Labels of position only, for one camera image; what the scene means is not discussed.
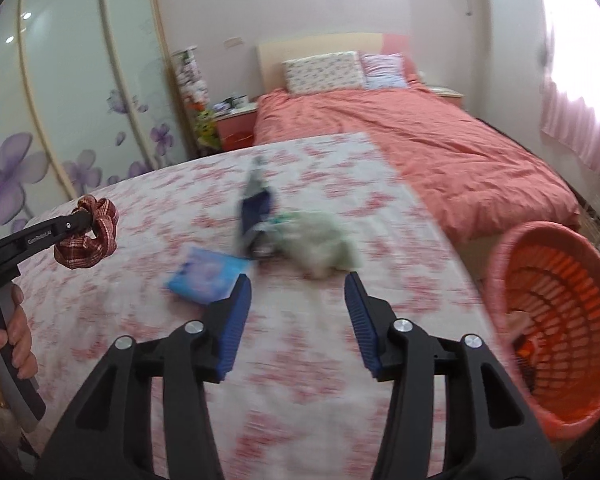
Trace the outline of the person's left hand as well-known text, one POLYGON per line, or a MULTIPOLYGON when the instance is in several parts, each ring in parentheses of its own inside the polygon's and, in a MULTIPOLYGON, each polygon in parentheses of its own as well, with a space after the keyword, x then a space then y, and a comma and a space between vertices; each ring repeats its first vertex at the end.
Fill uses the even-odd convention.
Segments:
POLYGON ((12 301, 15 310, 6 330, 0 330, 0 350, 11 344, 12 366, 18 370, 20 379, 33 378, 38 372, 38 361, 32 352, 32 335, 26 312, 22 308, 23 292, 18 285, 12 286, 12 301))

